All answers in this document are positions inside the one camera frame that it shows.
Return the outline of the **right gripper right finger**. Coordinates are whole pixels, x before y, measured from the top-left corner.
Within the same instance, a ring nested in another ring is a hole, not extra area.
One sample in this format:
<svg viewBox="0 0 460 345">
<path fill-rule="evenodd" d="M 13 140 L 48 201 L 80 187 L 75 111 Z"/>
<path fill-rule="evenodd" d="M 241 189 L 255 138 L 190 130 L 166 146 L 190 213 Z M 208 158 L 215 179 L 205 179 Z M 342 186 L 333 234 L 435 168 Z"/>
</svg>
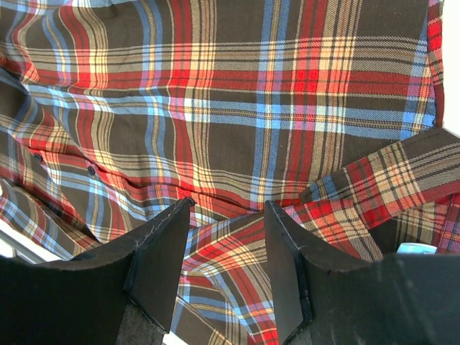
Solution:
<svg viewBox="0 0 460 345">
<path fill-rule="evenodd" d="M 267 270 L 281 344 L 457 344 L 459 256 L 357 259 L 266 202 Z"/>
</svg>

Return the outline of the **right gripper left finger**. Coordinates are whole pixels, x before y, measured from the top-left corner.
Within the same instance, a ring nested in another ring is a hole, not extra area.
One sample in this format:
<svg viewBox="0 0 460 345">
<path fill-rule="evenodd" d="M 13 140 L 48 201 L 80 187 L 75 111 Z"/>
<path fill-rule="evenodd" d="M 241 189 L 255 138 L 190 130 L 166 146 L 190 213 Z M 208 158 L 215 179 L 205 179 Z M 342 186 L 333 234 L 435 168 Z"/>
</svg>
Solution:
<svg viewBox="0 0 460 345">
<path fill-rule="evenodd" d="M 161 344 L 173 321 L 194 202 L 40 264 L 1 259 L 3 344 Z"/>
</svg>

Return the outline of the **red brown plaid shirt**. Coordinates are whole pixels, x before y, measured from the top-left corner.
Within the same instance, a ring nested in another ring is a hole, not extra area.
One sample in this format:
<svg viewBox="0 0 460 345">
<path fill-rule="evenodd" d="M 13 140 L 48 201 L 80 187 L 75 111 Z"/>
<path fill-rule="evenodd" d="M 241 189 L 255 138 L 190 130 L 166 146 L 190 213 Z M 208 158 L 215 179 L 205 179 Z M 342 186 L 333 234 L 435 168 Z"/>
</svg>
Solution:
<svg viewBox="0 0 460 345">
<path fill-rule="evenodd" d="M 459 252 L 442 1 L 3 1 L 1 220 L 70 259 L 192 198 L 172 320 L 276 344 L 263 208 Z"/>
</svg>

